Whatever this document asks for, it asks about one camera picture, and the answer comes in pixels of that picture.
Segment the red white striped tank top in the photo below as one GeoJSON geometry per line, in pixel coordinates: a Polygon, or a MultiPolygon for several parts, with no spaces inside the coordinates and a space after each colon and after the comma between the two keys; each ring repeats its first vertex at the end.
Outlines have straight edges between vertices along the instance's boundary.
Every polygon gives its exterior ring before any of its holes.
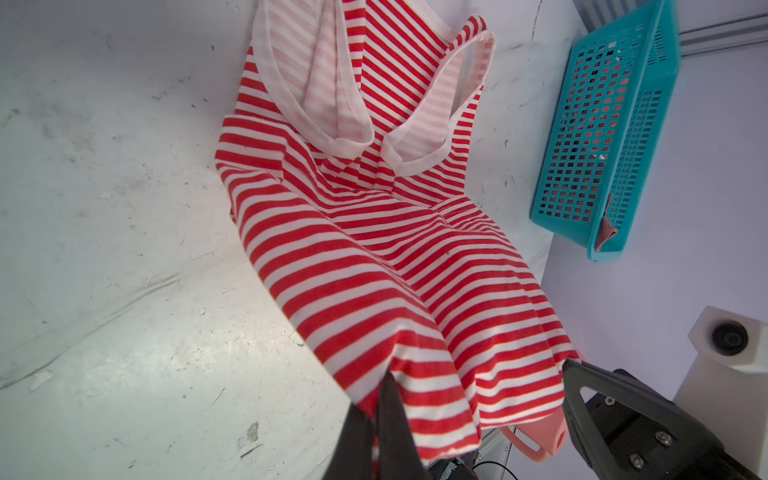
{"type": "Polygon", "coordinates": [[[396,381],[426,463],[556,418],[576,356],[465,192],[495,43],[424,1],[262,1],[215,155],[266,289],[354,406],[396,381]]]}

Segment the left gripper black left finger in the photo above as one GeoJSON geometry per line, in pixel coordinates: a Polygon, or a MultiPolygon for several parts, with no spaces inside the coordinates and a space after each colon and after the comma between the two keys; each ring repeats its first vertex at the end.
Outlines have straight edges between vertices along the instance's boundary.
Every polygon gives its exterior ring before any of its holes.
{"type": "Polygon", "coordinates": [[[357,406],[351,404],[342,430],[322,479],[371,480],[373,478],[374,425],[357,406]]]}

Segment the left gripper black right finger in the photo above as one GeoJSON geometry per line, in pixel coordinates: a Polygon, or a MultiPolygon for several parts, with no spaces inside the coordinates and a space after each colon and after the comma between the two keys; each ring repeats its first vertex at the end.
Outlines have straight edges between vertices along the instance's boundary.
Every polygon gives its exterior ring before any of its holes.
{"type": "Polygon", "coordinates": [[[419,457],[398,384],[391,373],[386,374],[379,389],[376,434],[379,441],[378,479],[431,478],[419,457]]]}

